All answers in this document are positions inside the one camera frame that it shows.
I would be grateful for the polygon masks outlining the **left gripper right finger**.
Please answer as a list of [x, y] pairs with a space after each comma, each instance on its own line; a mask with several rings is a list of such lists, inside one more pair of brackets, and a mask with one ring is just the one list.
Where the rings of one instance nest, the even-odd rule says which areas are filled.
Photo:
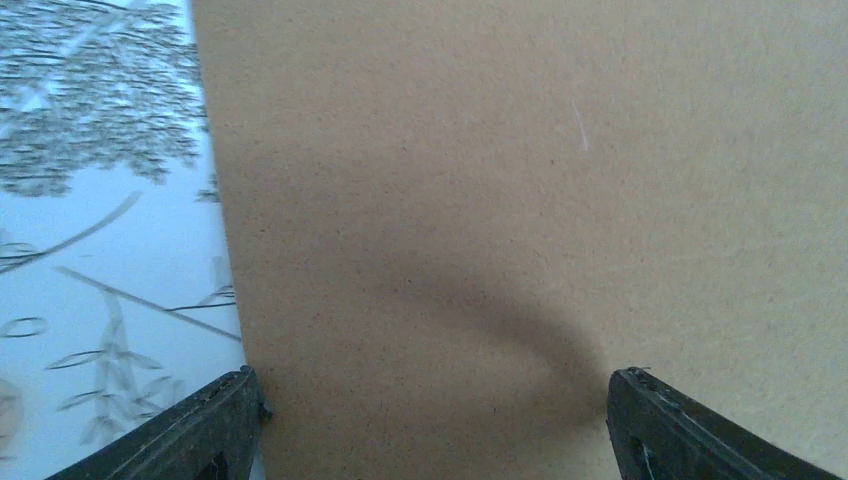
[[613, 372], [608, 388], [607, 427], [623, 479], [839, 479], [644, 369]]

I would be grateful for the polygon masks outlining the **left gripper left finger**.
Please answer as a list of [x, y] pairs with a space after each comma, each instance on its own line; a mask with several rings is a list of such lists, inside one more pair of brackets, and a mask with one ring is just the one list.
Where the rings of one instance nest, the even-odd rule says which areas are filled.
[[255, 370], [244, 365], [51, 477], [248, 480], [271, 418]]

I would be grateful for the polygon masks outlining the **brown cardboard backing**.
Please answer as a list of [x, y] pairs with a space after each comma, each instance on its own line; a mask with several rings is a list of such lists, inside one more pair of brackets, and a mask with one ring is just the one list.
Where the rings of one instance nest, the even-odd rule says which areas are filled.
[[653, 375], [847, 473], [843, 1], [196, 1], [270, 479], [615, 479]]

